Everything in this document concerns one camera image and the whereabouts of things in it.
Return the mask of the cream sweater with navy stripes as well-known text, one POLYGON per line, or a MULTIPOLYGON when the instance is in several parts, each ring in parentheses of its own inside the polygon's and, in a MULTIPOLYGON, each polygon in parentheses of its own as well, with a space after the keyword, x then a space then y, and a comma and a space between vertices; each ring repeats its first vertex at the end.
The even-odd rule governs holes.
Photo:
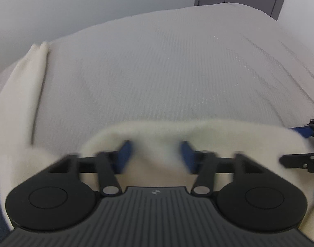
MULTIPOLYGON (((33 45, 20 59, 0 92, 0 204, 13 188, 57 160, 44 149, 33 147, 33 124, 43 86, 49 46, 33 45)), ((314 241, 314 176, 279 164, 283 154, 309 152, 312 146, 299 133, 283 127, 237 120, 189 122, 125 122, 103 129, 80 150, 82 157, 115 150, 123 141, 134 144, 120 186, 186 186, 194 177, 180 158, 179 147, 188 141, 198 150, 225 157, 242 152, 284 177, 305 194, 308 212, 301 232, 314 241)))

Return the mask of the grey bed cover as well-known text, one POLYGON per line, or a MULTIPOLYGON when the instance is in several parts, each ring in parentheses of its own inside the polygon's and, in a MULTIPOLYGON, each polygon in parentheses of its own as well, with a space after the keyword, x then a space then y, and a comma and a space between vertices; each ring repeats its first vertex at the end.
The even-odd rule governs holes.
POLYGON ((314 119, 314 55, 238 3, 140 14, 32 46, 0 73, 0 126, 33 103, 40 131, 129 120, 314 119))

